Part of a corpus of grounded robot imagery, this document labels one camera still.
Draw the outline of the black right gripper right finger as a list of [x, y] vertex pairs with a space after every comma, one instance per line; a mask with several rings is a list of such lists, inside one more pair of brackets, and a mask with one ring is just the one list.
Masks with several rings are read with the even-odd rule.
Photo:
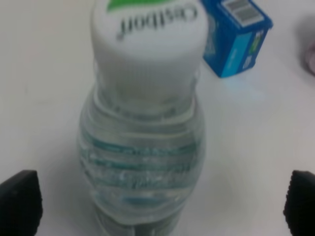
[[315, 175], [294, 170], [283, 209], [285, 221], [293, 236], [315, 234]]

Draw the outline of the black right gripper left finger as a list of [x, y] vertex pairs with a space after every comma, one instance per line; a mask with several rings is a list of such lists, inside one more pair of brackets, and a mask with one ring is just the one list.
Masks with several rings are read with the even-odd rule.
[[22, 170], [0, 184], [0, 234], [34, 236], [43, 216], [36, 170]]

